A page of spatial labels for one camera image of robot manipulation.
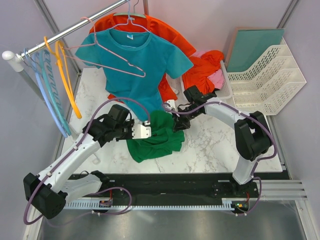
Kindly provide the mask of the green t-shirt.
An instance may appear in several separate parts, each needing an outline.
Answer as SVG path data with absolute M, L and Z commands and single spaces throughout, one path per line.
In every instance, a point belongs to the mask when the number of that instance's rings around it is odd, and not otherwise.
M 151 137 L 129 139 L 126 141 L 128 151 L 137 163 L 156 159 L 179 152 L 185 141 L 182 130 L 174 131 L 172 115 L 164 111 L 150 114 Z

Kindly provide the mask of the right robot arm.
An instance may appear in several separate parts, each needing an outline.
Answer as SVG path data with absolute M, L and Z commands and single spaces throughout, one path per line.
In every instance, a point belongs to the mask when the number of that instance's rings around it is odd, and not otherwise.
M 188 101 L 185 108 L 176 106 L 174 100 L 162 104 L 164 110 L 172 114 L 173 130 L 189 129 L 191 120 L 200 115 L 214 117 L 232 128 L 239 158 L 232 173 L 233 181 L 229 184 L 229 191 L 235 197 L 242 196 L 247 191 L 246 184 L 254 178 L 258 163 L 272 159 L 277 154 L 275 140 L 264 114 L 260 111 L 242 112 L 222 102 L 215 92 L 201 93 L 195 85 L 183 93 Z

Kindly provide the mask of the pink wire hanger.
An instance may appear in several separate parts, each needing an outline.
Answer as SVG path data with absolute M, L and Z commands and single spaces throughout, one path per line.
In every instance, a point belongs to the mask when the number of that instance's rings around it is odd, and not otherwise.
M 139 78 L 146 77 L 146 72 L 142 68 L 130 63 L 129 60 L 108 47 L 114 48 L 115 46 L 111 32 L 106 29 L 94 31 L 88 34 L 80 45 L 64 47 L 64 50 L 74 50 L 75 60 L 81 61 L 87 66 L 103 68 L 106 73 L 113 70 Z

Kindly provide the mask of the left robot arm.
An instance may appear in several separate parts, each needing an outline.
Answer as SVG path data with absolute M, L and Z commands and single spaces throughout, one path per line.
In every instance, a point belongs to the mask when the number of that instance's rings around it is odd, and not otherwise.
M 93 116 L 83 128 L 75 143 L 37 175 L 28 173 L 23 179 L 27 205 L 23 221 L 27 225 L 35 223 L 28 220 L 30 207 L 36 208 L 47 219 L 56 217 L 66 204 L 87 195 L 106 196 L 110 185 L 103 180 L 102 173 L 94 171 L 87 176 L 70 180 L 70 176 L 91 155 L 106 143 L 132 136 L 134 120 L 130 111 L 118 104 L 108 113 Z

